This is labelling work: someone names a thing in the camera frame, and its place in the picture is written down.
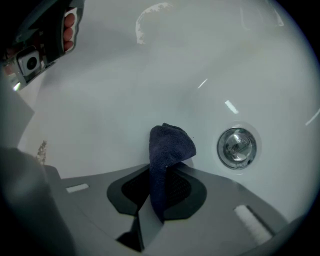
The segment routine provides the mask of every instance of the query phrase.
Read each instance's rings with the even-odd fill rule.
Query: black rubber pad
[[[191,217],[205,202],[206,187],[196,178],[168,168],[165,177],[165,220]],[[107,197],[122,214],[138,216],[149,195],[149,169],[137,170],[114,181],[107,189]]]
[[[190,183],[172,170],[167,170],[165,177],[166,205],[168,209],[185,200],[191,193]]]
[[[124,183],[121,191],[139,211],[149,195],[149,169]]]

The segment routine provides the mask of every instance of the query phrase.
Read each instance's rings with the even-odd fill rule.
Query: washcloth
[[[152,128],[149,139],[150,200],[154,212],[163,220],[166,209],[166,171],[196,155],[196,146],[179,127],[164,123]]]

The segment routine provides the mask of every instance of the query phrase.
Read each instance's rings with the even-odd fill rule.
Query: chrome drain cover
[[[240,170],[246,168],[255,159],[256,140],[246,129],[231,128],[219,138],[217,152],[225,166]]]

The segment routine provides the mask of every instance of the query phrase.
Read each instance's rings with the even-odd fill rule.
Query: navy blue towel
[[[150,200],[152,207],[163,222],[166,207],[166,170],[196,155],[196,146],[187,133],[179,127],[164,123],[150,131]]]

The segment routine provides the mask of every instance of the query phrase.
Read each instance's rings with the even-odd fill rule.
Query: camera
[[[23,76],[28,76],[40,68],[39,52],[34,50],[18,58],[18,63]]]

